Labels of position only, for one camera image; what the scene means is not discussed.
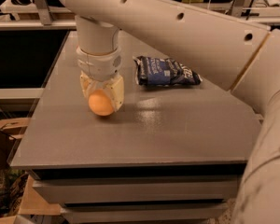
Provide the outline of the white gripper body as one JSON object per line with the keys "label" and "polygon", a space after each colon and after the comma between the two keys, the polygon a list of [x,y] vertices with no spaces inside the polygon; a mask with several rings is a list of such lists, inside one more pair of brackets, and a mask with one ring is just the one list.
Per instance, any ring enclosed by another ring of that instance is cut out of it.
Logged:
{"label": "white gripper body", "polygon": [[92,55],[77,48],[77,64],[90,78],[105,81],[113,78],[122,67],[121,49],[103,54]]}

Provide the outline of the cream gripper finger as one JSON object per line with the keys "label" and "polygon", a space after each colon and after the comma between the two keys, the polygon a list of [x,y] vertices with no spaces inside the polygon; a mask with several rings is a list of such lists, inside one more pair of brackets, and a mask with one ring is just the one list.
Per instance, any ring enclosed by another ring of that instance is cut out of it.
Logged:
{"label": "cream gripper finger", "polygon": [[119,111],[124,103],[124,80],[121,75],[116,75],[104,81],[100,88],[103,90],[115,112]]}
{"label": "cream gripper finger", "polygon": [[80,74],[80,86],[86,99],[95,91],[95,81],[84,72]]}

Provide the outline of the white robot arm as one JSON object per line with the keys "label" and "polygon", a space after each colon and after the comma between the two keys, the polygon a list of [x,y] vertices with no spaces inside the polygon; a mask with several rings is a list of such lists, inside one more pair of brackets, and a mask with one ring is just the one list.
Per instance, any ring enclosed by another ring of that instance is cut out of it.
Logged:
{"label": "white robot arm", "polygon": [[280,30],[171,0],[60,0],[75,13],[79,52],[96,80],[115,71],[121,29],[189,64],[260,112],[231,224],[280,224]]}

